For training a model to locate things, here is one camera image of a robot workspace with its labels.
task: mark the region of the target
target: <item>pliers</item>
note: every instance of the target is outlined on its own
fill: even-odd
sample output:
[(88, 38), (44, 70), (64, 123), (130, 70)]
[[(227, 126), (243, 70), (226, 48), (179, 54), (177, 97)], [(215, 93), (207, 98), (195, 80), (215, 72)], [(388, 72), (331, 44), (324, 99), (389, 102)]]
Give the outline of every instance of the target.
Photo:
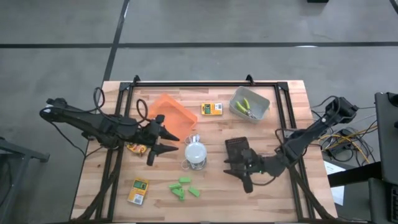
[(242, 104), (237, 101), (236, 102), (236, 109), (238, 109), (238, 111), (248, 115), (250, 118), (257, 119), (253, 115), (252, 111), (250, 110), (250, 104), (249, 104), (249, 102), (248, 102), (248, 100), (246, 98), (243, 98), (243, 105), (244, 106), (242, 106)]

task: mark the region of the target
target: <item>green plastic piece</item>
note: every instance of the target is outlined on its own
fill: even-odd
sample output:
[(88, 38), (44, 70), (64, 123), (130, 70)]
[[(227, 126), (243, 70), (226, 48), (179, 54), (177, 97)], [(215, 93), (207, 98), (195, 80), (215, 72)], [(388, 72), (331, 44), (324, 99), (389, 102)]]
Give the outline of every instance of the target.
[(190, 183), (191, 182), (191, 178), (189, 178), (189, 177), (180, 177), (180, 179), (178, 181), (181, 184), (186, 184), (186, 183)]
[(180, 201), (184, 201), (185, 200), (185, 191), (184, 189), (180, 189)]
[(191, 194), (193, 194), (193, 195), (196, 196), (196, 197), (199, 197), (199, 196), (200, 196), (199, 190), (194, 189), (193, 187), (190, 187), (190, 188), (188, 189), (188, 191), (191, 192)]
[(181, 191), (180, 191), (180, 189), (172, 189), (172, 192), (173, 192), (173, 194), (175, 194), (175, 195), (181, 197)]
[(176, 183), (176, 184), (169, 185), (169, 188), (170, 188), (170, 189), (177, 189), (177, 188), (181, 188), (181, 187), (182, 187), (182, 186), (181, 186), (180, 183)]

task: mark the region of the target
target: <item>wire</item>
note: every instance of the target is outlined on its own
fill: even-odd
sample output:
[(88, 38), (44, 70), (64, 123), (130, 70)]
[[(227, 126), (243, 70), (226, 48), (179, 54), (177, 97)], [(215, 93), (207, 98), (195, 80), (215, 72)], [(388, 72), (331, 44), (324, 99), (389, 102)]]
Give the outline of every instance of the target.
[(94, 151), (92, 151), (92, 152), (90, 152), (89, 154), (87, 154), (87, 155), (85, 156), (85, 158), (89, 157), (92, 153), (94, 153), (94, 152), (96, 152), (96, 151), (98, 151), (98, 150), (100, 150), (100, 149), (102, 149), (102, 148), (104, 148), (104, 147), (101, 146), (101, 147), (95, 149)]
[(9, 188), (8, 188), (8, 190), (7, 190), (7, 193), (4, 195), (4, 198), (3, 198), (3, 199), (1, 200), (1, 202), (0, 202), (0, 208), (2, 207), (2, 205), (4, 204), (4, 202), (6, 201), (7, 196), (8, 196), (8, 194), (9, 194), (11, 188), (12, 188), (11, 165), (10, 165), (10, 162), (9, 162), (8, 160), (7, 160), (6, 164), (7, 164), (7, 166), (8, 166), (8, 176), (9, 176), (10, 186), (9, 186)]
[(275, 179), (276, 179), (276, 177), (272, 178), (271, 180), (269, 180), (268, 182), (265, 182), (263, 184), (259, 184), (259, 183), (252, 183), (252, 184), (257, 185), (257, 186), (266, 186), (266, 185), (269, 185), (270, 183), (272, 183)]
[(309, 147), (310, 145), (313, 145), (313, 146), (320, 146), (321, 149), (322, 149), (322, 146), (321, 146), (320, 144), (310, 143), (310, 144), (308, 144), (308, 145), (305, 147), (304, 152), (303, 152), (303, 156), (305, 156), (305, 154), (307, 153), (308, 147)]
[(336, 133), (338, 133), (339, 131), (341, 131), (341, 130), (343, 130), (343, 129), (346, 129), (348, 126), (351, 126), (351, 125), (353, 125), (353, 124), (355, 124), (355, 123), (358, 123), (358, 122), (363, 121), (363, 120), (368, 119), (368, 118), (372, 118), (372, 117), (374, 117), (375, 115), (376, 115), (376, 114), (373, 114), (373, 115), (370, 115), (370, 116), (366, 116), (366, 117), (364, 117), (364, 118), (361, 118), (361, 119), (359, 119), (359, 120), (356, 120), (356, 121), (354, 121), (354, 122), (350, 122), (350, 123), (348, 123), (347, 125), (343, 126), (342, 128), (336, 130), (333, 134), (336, 134)]
[(324, 138), (327, 138), (327, 137), (329, 137), (329, 136), (338, 137), (338, 138), (343, 138), (343, 139), (349, 141), (349, 142), (350, 142), (350, 143), (363, 155), (363, 157), (365, 158), (366, 162), (368, 162), (368, 164), (370, 163), (369, 160), (368, 160), (368, 158), (367, 158), (367, 157), (365, 156), (365, 154), (363, 153), (362, 149), (361, 149), (357, 144), (355, 144), (355, 142), (353, 142), (351, 139), (349, 139), (349, 138), (347, 138), (347, 137), (345, 137), (345, 136), (337, 135), (337, 134), (327, 134), (327, 135), (324, 135), (324, 136), (320, 137), (320, 139), (324, 139)]
[[(100, 87), (96, 87), (96, 88), (95, 88), (95, 93), (96, 93), (98, 90), (101, 92), (101, 96), (103, 96), (103, 101), (105, 102), (105, 95), (103, 94), (104, 91), (103, 91)], [(96, 99), (96, 94), (93, 95), (93, 99), (94, 99), (94, 105), (95, 105), (96, 110), (97, 110), (104, 118), (106, 118), (107, 120), (109, 120), (109, 121), (111, 121), (111, 122), (113, 122), (113, 123), (116, 123), (116, 124), (118, 124), (118, 125), (124, 125), (124, 126), (137, 126), (137, 125), (141, 124), (141, 123), (144, 122), (144, 121), (148, 121), (148, 119), (147, 119), (147, 116), (148, 116), (148, 106), (147, 106), (146, 102), (145, 102), (144, 100), (142, 100), (142, 99), (138, 99), (138, 100), (137, 100), (137, 104), (136, 104), (137, 110), (138, 110), (138, 114), (139, 114), (139, 116), (142, 118), (142, 120), (140, 120), (140, 121), (138, 121), (138, 122), (136, 122), (136, 123), (133, 123), (133, 124), (131, 124), (131, 123), (123, 123), (123, 122), (120, 122), (120, 121), (115, 121), (115, 120), (113, 120), (112, 118), (109, 117), (109, 115), (107, 115), (106, 113), (104, 113), (104, 112), (101, 110), (100, 106), (98, 106), (98, 100)], [(142, 103), (144, 104), (145, 116), (143, 116), (143, 115), (141, 114), (141, 112), (139, 111), (139, 102), (142, 102)]]
[(284, 130), (283, 130), (282, 128), (278, 128), (278, 129), (276, 129), (275, 132), (274, 132), (276, 138), (277, 138), (278, 141), (279, 141), (280, 146), (282, 146), (283, 143), (282, 143), (282, 140), (280, 140), (280, 138), (279, 138), (278, 131), (282, 131), (282, 133), (283, 133)]
[(315, 115), (317, 115), (318, 118), (322, 118), (322, 116), (320, 116), (320, 115), (318, 114), (318, 112), (316, 112), (316, 111), (314, 111), (314, 110), (311, 110), (311, 112), (312, 112), (312, 113), (315, 113)]
[(364, 108), (358, 108), (359, 110), (363, 110), (363, 109), (371, 109), (371, 108), (376, 108), (375, 106), (368, 106), (368, 107), (364, 107)]
[[(374, 123), (375, 123), (376, 121), (377, 121), (377, 120), (373, 121), (373, 123), (371, 123), (371, 125), (369, 125), (369, 127), (368, 127), (367, 129), (362, 130), (362, 131), (358, 131), (358, 132), (353, 133), (353, 134), (350, 134), (349, 136), (347, 136), (347, 138), (352, 138), (353, 136), (357, 136), (357, 135), (363, 133), (363, 135), (360, 137), (360, 138), (362, 138), (365, 134), (369, 134), (369, 133), (371, 133), (371, 132), (377, 130), (377, 125), (376, 125), (376, 126), (373, 126)], [(332, 145), (332, 146), (326, 147), (326, 149), (331, 148), (331, 147), (335, 147), (335, 146), (337, 146), (337, 144), (334, 144), (334, 145)]]
[(348, 161), (350, 161), (350, 160), (354, 157), (354, 150), (349, 149), (349, 151), (351, 152), (351, 155), (350, 155), (349, 158), (347, 158), (347, 159), (337, 159), (337, 158), (336, 158), (337, 155), (336, 155), (336, 154), (333, 154), (332, 151), (330, 152), (330, 154), (331, 154), (331, 157), (332, 157), (334, 160), (338, 161), (338, 162), (348, 162)]
[(62, 135), (63, 138), (65, 138), (73, 147), (77, 148), (82, 154), (83, 157), (86, 157), (86, 154), (83, 152), (83, 150), (81, 150), (78, 146), (76, 146), (70, 139), (68, 139), (68, 137), (66, 137), (62, 131), (58, 128), (57, 125), (55, 125), (53, 122), (49, 121), (49, 123), (55, 127), (55, 129)]
[[(98, 105), (98, 102), (99, 102), (99, 100), (101, 99), (97, 99), (97, 92), (99, 91), (99, 93), (100, 93), (100, 96), (102, 97), (102, 102), (101, 102), (101, 105)], [(69, 112), (74, 112), (74, 113), (90, 113), (90, 112), (93, 112), (93, 111), (98, 111), (104, 118), (106, 118), (106, 119), (108, 119), (108, 120), (110, 120), (111, 122), (113, 122), (113, 123), (116, 123), (116, 124), (118, 124), (118, 125), (125, 125), (125, 126), (136, 126), (136, 125), (140, 125), (142, 122), (144, 122), (144, 121), (150, 121), (147, 117), (148, 117), (148, 106), (147, 106), (147, 104), (146, 104), (146, 102), (144, 101), (144, 100), (142, 100), (142, 99), (138, 99), (137, 100), (137, 103), (136, 103), (136, 107), (137, 107), (137, 111), (138, 111), (138, 114), (139, 114), (139, 116), (142, 118), (140, 121), (138, 121), (138, 122), (136, 122), (136, 123), (134, 123), (134, 124), (131, 124), (131, 123), (122, 123), (122, 122), (117, 122), (117, 121), (115, 121), (115, 120), (113, 120), (112, 118), (110, 118), (107, 114), (105, 114), (102, 110), (101, 110), (101, 108), (104, 106), (104, 104), (105, 104), (105, 94), (104, 94), (104, 91), (100, 88), (100, 87), (96, 87), (95, 89), (94, 89), (94, 93), (93, 93), (93, 101), (94, 101), (94, 105), (95, 105), (95, 108), (94, 109), (91, 109), (91, 110), (86, 110), (86, 111), (77, 111), (77, 110), (71, 110), (71, 109), (66, 109), (66, 108), (60, 108), (60, 107), (51, 107), (51, 108), (58, 108), (58, 109), (60, 109), (60, 110), (63, 110), (63, 111), (69, 111)], [(144, 115), (142, 115), (142, 113), (141, 113), (141, 111), (140, 111), (140, 109), (139, 109), (139, 103), (142, 103), (143, 105), (144, 105), (144, 109), (145, 109), (145, 113), (144, 113)], [(48, 109), (50, 109), (50, 108), (43, 108), (43, 109), (41, 109), (40, 110), (40, 114), (42, 114), (45, 110), (48, 110)], [(76, 149), (78, 149), (82, 154), (83, 154), (83, 157), (86, 159), (89, 155), (91, 155), (92, 153), (94, 153), (94, 152), (96, 152), (96, 151), (98, 151), (98, 150), (100, 150), (102, 147), (100, 147), (100, 148), (98, 148), (98, 149), (96, 149), (96, 150), (94, 150), (93, 152), (91, 152), (91, 153), (89, 153), (88, 155), (86, 155), (84, 152), (83, 152), (83, 150), (81, 149), (81, 148), (79, 148), (78, 146), (76, 146), (70, 139), (68, 139), (67, 137), (66, 137), (66, 135), (64, 135), (63, 133), (62, 133), (62, 131), (58, 128), (58, 126), (57, 125), (55, 125), (52, 121), (48, 121), (52, 126), (54, 126), (55, 127), (55, 129), (62, 135), (62, 137), (63, 138), (65, 138), (73, 147), (75, 147)]]
[(375, 160), (375, 158), (373, 156), (373, 153), (372, 153), (373, 150), (371, 150), (373, 148), (361, 136), (355, 136), (354, 138), (357, 139), (361, 143), (362, 147), (366, 151), (366, 156), (368, 156), (368, 157), (371, 156), (373, 161), (375, 162), (376, 160)]
[(337, 97), (337, 96), (329, 96), (328, 98), (324, 99), (324, 100), (322, 101), (322, 103), (320, 103), (320, 104), (318, 104), (318, 105), (315, 105), (315, 106), (311, 106), (311, 108), (317, 108), (317, 107), (319, 107), (319, 106), (322, 106), (322, 105), (323, 105), (326, 101), (328, 101), (330, 98), (337, 99), (338, 97)]

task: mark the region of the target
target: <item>gray floor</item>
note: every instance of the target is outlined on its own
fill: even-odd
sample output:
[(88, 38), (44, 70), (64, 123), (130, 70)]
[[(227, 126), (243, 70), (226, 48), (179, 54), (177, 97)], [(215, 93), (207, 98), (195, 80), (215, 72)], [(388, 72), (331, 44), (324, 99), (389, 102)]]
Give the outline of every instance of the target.
[[(0, 44), (111, 43), (123, 0), (0, 0)], [(398, 41), (388, 0), (131, 0), (121, 42)], [(0, 136), (51, 153), (31, 162), (13, 223), (68, 220), (81, 154), (38, 112), (47, 98), (91, 108), (110, 49), (0, 49)], [(372, 106), (397, 91), (398, 47), (119, 49), (111, 80), (304, 80), (311, 104), (329, 95)], [(358, 118), (374, 114), (362, 110)], [(354, 124), (366, 128), (375, 118)], [(80, 147), (80, 132), (60, 126)], [(379, 159), (377, 134), (365, 137)]]

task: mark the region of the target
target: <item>wooden table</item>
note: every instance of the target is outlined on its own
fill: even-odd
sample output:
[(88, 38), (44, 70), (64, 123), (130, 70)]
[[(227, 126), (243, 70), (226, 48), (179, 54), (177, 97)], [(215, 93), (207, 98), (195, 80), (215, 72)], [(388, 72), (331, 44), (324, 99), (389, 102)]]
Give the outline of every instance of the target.
[[(313, 122), (310, 105), (303, 81), (288, 81), (294, 115), (298, 128), (306, 128)], [(114, 113), (120, 82), (104, 82), (103, 90), (106, 103), (103, 111)], [(183, 170), (185, 144), (179, 144), (180, 149), (165, 153), (155, 159), (152, 167), (146, 166), (146, 156), (137, 157), (132, 152), (124, 150), (119, 178), (118, 194), (114, 210), (114, 222), (276, 222), (296, 221), (297, 216), (292, 198), (289, 173), (285, 172), (267, 186), (254, 186), (254, 191), (245, 194), (242, 182), (223, 172), (229, 169), (223, 161), (227, 158), (224, 140), (246, 136), (250, 146), (265, 155), (274, 155), (274, 149), (279, 145), (274, 131), (280, 127), (275, 91), (269, 87), (250, 87), (252, 91), (271, 101), (267, 114), (259, 124), (248, 123), (231, 114), (228, 101), (236, 87), (145, 87), (134, 88), (130, 117), (138, 118), (136, 100), (142, 98), (147, 104), (156, 100), (160, 94), (167, 93), (179, 103), (197, 115), (198, 122), (192, 134), (198, 133), (201, 142), (208, 150), (208, 164), (203, 170)], [(222, 102), (222, 116), (202, 116), (200, 105), (203, 102)], [(97, 142), (91, 142), (88, 152), (98, 148)], [(102, 149), (92, 154), (84, 163), (78, 186), (72, 218), (78, 217), (98, 193), (103, 174), (106, 150)], [(310, 146), (304, 161), (307, 169), (310, 188), (320, 203), (336, 216), (335, 205), (323, 165), (323, 159), (318, 147)], [(168, 185), (176, 183), (179, 177), (189, 176), (192, 185), (201, 192), (195, 198), (186, 192), (184, 202), (172, 194)], [(144, 204), (138, 206), (127, 202), (127, 195), (134, 178), (149, 179), (149, 190)], [(253, 174), (253, 182), (267, 182), (271, 177), (267, 174)], [(105, 198), (103, 216), (106, 215)], [(302, 207), (305, 210), (303, 193), (300, 193)]]

